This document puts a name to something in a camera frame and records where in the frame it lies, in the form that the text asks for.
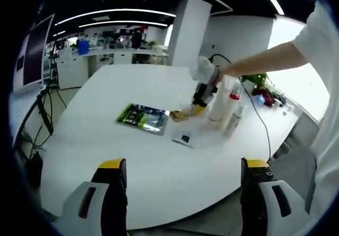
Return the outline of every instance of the person in background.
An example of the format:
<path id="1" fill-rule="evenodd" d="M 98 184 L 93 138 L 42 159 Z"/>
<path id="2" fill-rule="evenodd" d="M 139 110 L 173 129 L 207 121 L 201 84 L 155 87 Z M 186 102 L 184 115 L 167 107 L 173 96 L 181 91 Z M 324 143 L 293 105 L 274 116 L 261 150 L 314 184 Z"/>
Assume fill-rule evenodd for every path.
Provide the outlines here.
<path id="1" fill-rule="evenodd" d="M 142 33 L 139 29 L 135 28 L 132 35 L 132 48 L 138 49 L 141 46 Z"/>
<path id="2" fill-rule="evenodd" d="M 295 40 L 226 66 L 216 82 L 220 82 L 224 75 L 238 77 L 291 69 L 307 63 L 313 65 L 331 96 L 320 131 L 310 149 L 316 161 L 315 188 L 310 204 L 315 220 L 333 205 L 339 189 L 338 13 L 336 0 L 318 0 L 307 25 Z M 297 164 L 291 163 L 286 164 L 286 168 L 295 168 L 296 173 L 299 169 Z"/>

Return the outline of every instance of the blue container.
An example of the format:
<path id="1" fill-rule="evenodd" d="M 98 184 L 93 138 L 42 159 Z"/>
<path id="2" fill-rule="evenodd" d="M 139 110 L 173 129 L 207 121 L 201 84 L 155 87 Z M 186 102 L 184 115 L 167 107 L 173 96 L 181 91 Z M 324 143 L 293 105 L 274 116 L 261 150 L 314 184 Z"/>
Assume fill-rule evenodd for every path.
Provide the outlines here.
<path id="1" fill-rule="evenodd" d="M 90 41 L 87 41 L 87 40 L 79 41 L 79 48 L 78 48 L 79 55 L 88 54 L 89 50 L 90 50 Z"/>

